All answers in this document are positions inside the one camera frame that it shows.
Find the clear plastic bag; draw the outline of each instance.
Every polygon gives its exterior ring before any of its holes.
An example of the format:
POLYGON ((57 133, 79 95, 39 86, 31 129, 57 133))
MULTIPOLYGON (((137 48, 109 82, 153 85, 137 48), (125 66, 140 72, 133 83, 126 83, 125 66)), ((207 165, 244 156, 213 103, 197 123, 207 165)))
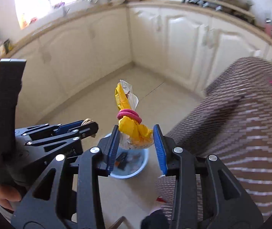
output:
MULTIPOLYGON (((135 111, 139 102, 137 96, 133 94, 132 85, 123 80, 120 80, 116 87, 115 98, 119 110, 135 111)), ((154 142, 153 130, 128 116, 123 116, 119 120, 119 131, 121 132, 119 146, 126 150, 145 149, 154 142)))

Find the tiled floor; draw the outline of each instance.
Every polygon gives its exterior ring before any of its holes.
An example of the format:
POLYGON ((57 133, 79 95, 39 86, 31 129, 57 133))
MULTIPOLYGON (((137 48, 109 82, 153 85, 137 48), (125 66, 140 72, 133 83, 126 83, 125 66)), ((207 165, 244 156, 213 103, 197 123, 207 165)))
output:
MULTIPOLYGON (((150 128, 159 124, 164 134, 201 101, 180 86, 145 69, 134 67, 96 86, 48 122, 65 124, 91 118, 99 124, 99 131, 96 138, 83 140, 83 148, 87 150, 97 145, 102 137, 111 132, 114 124, 117 124, 118 110, 114 93, 120 79, 133 85, 133 92, 139 98, 136 111, 143 119, 143 124, 150 128)), ((101 177, 99 186, 106 228, 121 216, 125 216, 128 222, 122 224, 120 229, 140 228, 141 220, 148 215, 158 196, 155 180, 160 175, 155 148, 152 146, 148 165, 137 177, 128 180, 101 177)))

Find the person's leg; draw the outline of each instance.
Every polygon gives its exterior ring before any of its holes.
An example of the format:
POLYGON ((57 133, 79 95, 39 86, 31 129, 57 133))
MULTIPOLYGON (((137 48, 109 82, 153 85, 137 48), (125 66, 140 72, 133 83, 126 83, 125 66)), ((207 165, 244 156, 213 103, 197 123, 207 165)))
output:
POLYGON ((157 210, 143 219, 141 229, 169 229, 169 223, 162 210, 157 210))

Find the kitchen countertop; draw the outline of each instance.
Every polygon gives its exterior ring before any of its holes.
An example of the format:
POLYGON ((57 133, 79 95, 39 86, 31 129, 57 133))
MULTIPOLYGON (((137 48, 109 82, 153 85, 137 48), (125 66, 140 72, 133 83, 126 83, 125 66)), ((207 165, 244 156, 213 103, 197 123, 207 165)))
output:
POLYGON ((224 12, 220 11, 215 11, 214 9, 211 8, 203 8, 197 5, 192 5, 192 4, 185 4, 181 3, 180 1, 176 0, 144 0, 140 2, 131 2, 127 4, 120 4, 120 5, 97 5, 93 6, 91 8, 81 10, 78 12, 74 12, 71 14, 68 14, 65 17, 59 18, 57 20, 54 20, 34 32, 30 33, 23 39, 21 39, 17 44, 14 45, 14 49, 9 52, 4 58, 11 58, 18 50, 20 50, 22 47, 25 45, 29 44, 33 40, 37 39, 41 35, 49 32, 50 30, 54 29, 55 27, 58 27, 60 25, 63 25, 69 21, 76 20, 78 18, 84 17, 84 16, 89 16, 94 13, 99 13, 107 10, 113 10, 113 9, 118 9, 118 8, 126 8, 126 7, 134 7, 134 6, 157 6, 157 7, 168 7, 168 8, 174 8, 174 9, 180 9, 180 10, 192 10, 194 12, 198 12, 201 14, 207 14, 210 16, 214 16, 216 18, 220 18, 222 20, 228 21, 232 24, 235 24, 239 27, 242 27, 251 33, 257 35, 259 38, 263 39, 264 41, 268 42, 272 46, 272 38, 269 37, 267 34, 265 34, 262 30, 257 28, 256 26, 253 26, 252 24, 249 24, 235 16, 229 15, 224 12))

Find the black gripper frame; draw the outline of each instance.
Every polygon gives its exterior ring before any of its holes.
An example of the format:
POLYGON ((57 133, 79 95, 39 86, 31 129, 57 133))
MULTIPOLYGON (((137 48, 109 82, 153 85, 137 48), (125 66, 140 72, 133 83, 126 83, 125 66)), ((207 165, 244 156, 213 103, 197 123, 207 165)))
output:
POLYGON ((105 229, 98 176, 107 177, 113 170, 120 141, 116 125, 111 136, 99 141, 96 148, 81 156, 57 156, 45 168, 13 214, 16 229, 105 229), (72 191, 78 174, 77 193, 72 191), (77 222, 71 216, 77 213, 77 222))
POLYGON ((209 156, 196 157, 185 149, 175 152, 174 140, 163 136, 159 125, 154 126, 154 142, 164 149, 165 175, 176 176, 170 229, 257 229, 263 224, 250 195, 218 157, 212 157, 216 159, 212 161, 209 156), (196 174, 201 177, 203 195, 201 222, 197 221, 196 174))
POLYGON ((26 61, 0 61, 0 184, 16 187, 22 195, 58 154, 83 153, 81 139, 94 135, 98 124, 36 125, 15 129, 15 108, 26 61))

